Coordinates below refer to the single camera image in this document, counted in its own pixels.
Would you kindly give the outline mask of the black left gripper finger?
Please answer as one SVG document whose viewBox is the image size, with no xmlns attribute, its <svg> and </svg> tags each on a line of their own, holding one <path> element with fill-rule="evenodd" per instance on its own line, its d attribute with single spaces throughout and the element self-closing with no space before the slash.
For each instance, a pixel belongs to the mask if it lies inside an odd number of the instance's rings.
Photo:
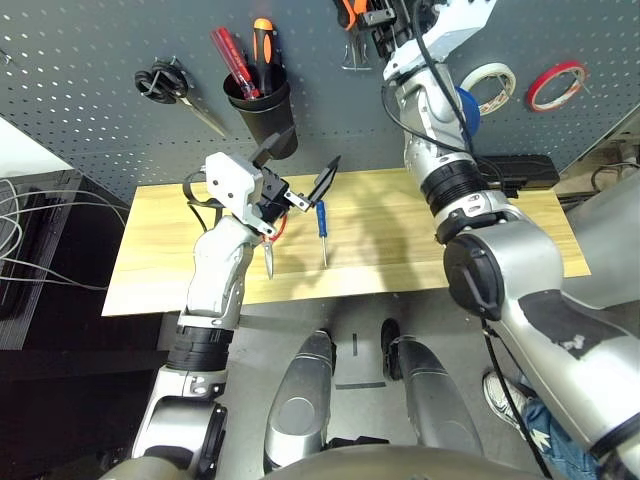
<svg viewBox="0 0 640 480">
<path fill-rule="evenodd" d="M 300 210 L 314 208 L 323 199 L 330 189 L 337 173 L 341 156 L 331 160 L 314 180 L 314 187 L 309 195 L 296 194 L 290 188 L 287 189 L 287 201 L 291 206 Z"/>
<path fill-rule="evenodd" d="M 280 151 L 280 138 L 281 134 L 278 132 L 267 137 L 250 156 L 249 162 L 251 165 L 257 169 L 262 169 L 270 159 L 274 159 Z"/>
</svg>

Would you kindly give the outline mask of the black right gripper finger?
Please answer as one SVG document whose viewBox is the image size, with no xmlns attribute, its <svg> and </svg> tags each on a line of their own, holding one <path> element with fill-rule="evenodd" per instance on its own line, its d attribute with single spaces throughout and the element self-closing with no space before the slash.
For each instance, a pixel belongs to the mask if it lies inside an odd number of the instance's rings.
<svg viewBox="0 0 640 480">
<path fill-rule="evenodd" d="M 359 26 L 386 26 L 396 20 L 396 12 L 390 1 L 366 0 L 357 2 Z"/>
</svg>

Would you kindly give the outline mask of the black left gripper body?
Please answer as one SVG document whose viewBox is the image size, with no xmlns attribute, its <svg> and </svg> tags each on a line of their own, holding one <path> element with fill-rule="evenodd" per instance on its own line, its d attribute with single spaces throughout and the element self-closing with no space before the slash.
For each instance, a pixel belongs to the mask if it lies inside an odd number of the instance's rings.
<svg viewBox="0 0 640 480">
<path fill-rule="evenodd" d="M 268 168 L 262 168 L 263 186 L 257 207 L 264 222 L 273 224 L 286 214 L 294 203 L 288 199 L 289 183 Z"/>
</svg>

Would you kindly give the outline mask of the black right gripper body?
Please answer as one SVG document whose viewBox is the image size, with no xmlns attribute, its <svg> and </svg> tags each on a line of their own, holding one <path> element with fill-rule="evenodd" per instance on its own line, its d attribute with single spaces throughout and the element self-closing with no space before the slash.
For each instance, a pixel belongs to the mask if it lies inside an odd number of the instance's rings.
<svg viewBox="0 0 640 480">
<path fill-rule="evenodd" d="M 378 56 L 390 56 L 395 50 L 414 38 L 410 19 L 399 15 L 393 23 L 378 26 L 371 32 Z"/>
</svg>

